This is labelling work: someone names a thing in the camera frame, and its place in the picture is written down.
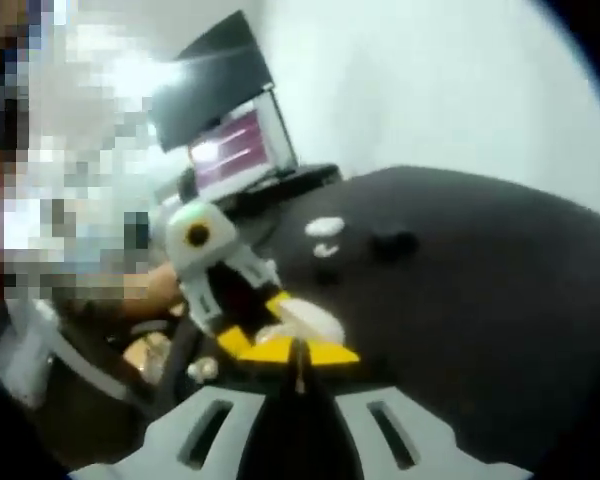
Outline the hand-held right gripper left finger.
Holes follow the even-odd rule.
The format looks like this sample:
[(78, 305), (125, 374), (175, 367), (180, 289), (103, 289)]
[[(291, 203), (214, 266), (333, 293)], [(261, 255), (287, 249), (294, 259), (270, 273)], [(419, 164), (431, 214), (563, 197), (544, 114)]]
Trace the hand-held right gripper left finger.
[(293, 443), (297, 341), (267, 341), (240, 358), (233, 379), (204, 386), (153, 421), (142, 445), (72, 479), (268, 479)]

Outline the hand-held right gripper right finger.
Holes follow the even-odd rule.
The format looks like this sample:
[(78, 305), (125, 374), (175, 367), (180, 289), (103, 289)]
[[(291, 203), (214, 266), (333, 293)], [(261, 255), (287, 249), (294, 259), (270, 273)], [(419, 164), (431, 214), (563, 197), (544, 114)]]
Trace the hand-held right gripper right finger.
[(341, 344), (299, 342), (299, 380), (328, 398), (362, 479), (528, 479), (459, 448), (452, 427)]

